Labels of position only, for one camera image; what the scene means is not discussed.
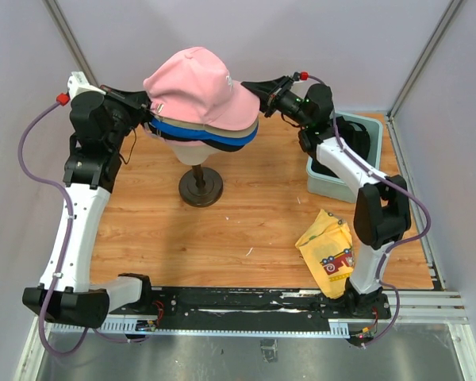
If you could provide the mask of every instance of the black item in bin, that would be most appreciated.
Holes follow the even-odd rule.
[[[364,160],[367,160],[370,151],[370,135],[367,129],[361,123],[355,121],[346,121],[344,117],[337,117],[336,125],[339,128],[339,134],[347,145]],[[312,161],[311,169],[320,175],[326,175],[338,178],[333,171],[316,160]]]

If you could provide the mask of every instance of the white backdrop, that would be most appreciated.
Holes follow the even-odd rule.
[[[466,2],[396,117],[441,271],[476,338],[476,0]]]
[[[17,143],[27,124],[67,89],[75,70],[42,2],[0,1],[0,381],[13,378],[33,313],[21,303],[51,254],[62,198],[24,176]],[[61,180],[72,127],[58,109],[27,141],[38,175]]]
[[[100,83],[139,90],[173,53],[202,45],[237,80],[320,76],[341,110],[388,110],[448,3],[59,0]]]

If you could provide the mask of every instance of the wooden floor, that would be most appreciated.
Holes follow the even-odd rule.
[[[382,115],[368,116],[384,122]],[[321,208],[352,226],[354,204],[308,193],[307,155],[296,129],[278,117],[263,119],[248,146],[211,156],[205,166],[221,174],[224,193],[205,209],[179,197],[179,179],[189,168],[163,143],[137,132],[130,164],[122,166],[101,219],[92,282],[135,272],[157,286],[317,287],[294,243]],[[126,156],[132,140],[131,134],[124,144]],[[381,169],[397,173],[386,127]],[[357,247],[354,232],[353,241]],[[385,281],[432,288],[419,242],[393,251]]]

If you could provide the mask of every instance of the metal floor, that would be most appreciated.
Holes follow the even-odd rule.
[[[79,334],[53,333],[50,341],[68,350]],[[188,336],[114,344],[89,334],[69,358],[44,355],[37,380],[463,380],[442,324],[396,325],[367,350],[344,339],[279,338],[276,354],[265,344],[255,337]]]

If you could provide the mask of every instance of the yellow bag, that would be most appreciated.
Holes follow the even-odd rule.
[[[354,266],[352,237],[347,222],[321,210],[295,246],[323,294],[328,298],[342,296],[346,279],[351,276]]]

